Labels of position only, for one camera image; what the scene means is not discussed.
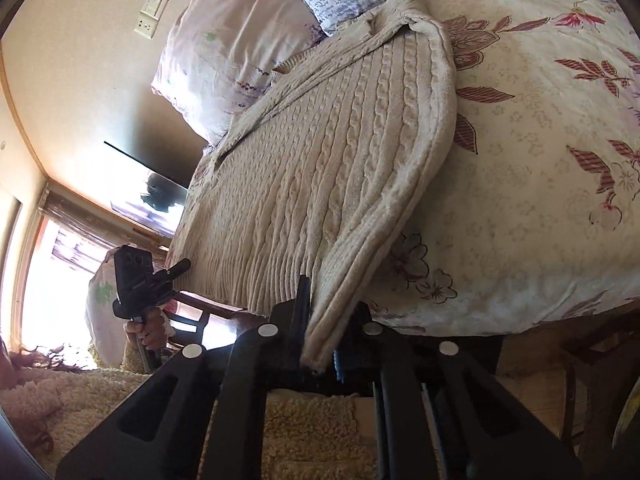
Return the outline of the person left hand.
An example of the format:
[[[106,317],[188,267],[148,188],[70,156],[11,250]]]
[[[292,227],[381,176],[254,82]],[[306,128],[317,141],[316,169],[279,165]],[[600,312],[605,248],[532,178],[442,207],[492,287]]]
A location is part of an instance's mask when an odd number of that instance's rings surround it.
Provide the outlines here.
[[[152,308],[146,311],[143,322],[128,321],[125,324],[127,347],[137,350],[138,344],[146,350],[162,350],[168,339],[175,335],[175,330],[169,322],[168,316],[162,308]]]

